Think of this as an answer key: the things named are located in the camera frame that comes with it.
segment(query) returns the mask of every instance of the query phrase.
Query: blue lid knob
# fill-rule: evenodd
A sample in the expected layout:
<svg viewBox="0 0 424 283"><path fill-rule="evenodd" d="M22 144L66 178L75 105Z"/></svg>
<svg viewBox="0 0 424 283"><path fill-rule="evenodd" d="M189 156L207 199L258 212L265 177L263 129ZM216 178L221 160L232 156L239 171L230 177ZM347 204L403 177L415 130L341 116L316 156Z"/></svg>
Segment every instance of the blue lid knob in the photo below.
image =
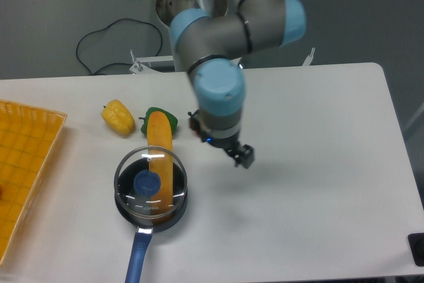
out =
<svg viewBox="0 0 424 283"><path fill-rule="evenodd" d="M284 0L286 3L286 25L282 46L299 40L306 31L306 14L300 0Z"/></svg>
<svg viewBox="0 0 424 283"><path fill-rule="evenodd" d="M139 172L134 178L134 190L138 195L152 197L160 189L160 177L147 169Z"/></svg>

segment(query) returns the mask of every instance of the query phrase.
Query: white table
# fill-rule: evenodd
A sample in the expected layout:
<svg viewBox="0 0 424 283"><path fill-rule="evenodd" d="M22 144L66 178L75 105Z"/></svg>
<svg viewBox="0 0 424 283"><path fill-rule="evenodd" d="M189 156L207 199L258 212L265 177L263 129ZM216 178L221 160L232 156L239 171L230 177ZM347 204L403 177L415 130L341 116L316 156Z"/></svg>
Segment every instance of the white table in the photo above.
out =
<svg viewBox="0 0 424 283"><path fill-rule="evenodd" d="M245 170L187 127L185 74L0 81L0 99L68 114L61 143L0 280L123 282L134 227L113 200L122 157L146 144L100 117L120 99L180 120L174 150L189 205L155 235L141 282L276 282L421 274L407 242L424 212L388 87L376 64L246 70Z"/></svg>

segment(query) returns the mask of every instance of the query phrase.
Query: orange basket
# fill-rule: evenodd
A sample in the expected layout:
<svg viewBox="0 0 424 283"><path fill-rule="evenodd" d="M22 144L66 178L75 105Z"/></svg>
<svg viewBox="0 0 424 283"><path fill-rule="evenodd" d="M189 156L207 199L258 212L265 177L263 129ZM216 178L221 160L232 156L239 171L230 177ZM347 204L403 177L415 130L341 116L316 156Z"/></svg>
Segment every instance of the orange basket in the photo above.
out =
<svg viewBox="0 0 424 283"><path fill-rule="evenodd" d="M66 116L0 100L0 265Z"/></svg>

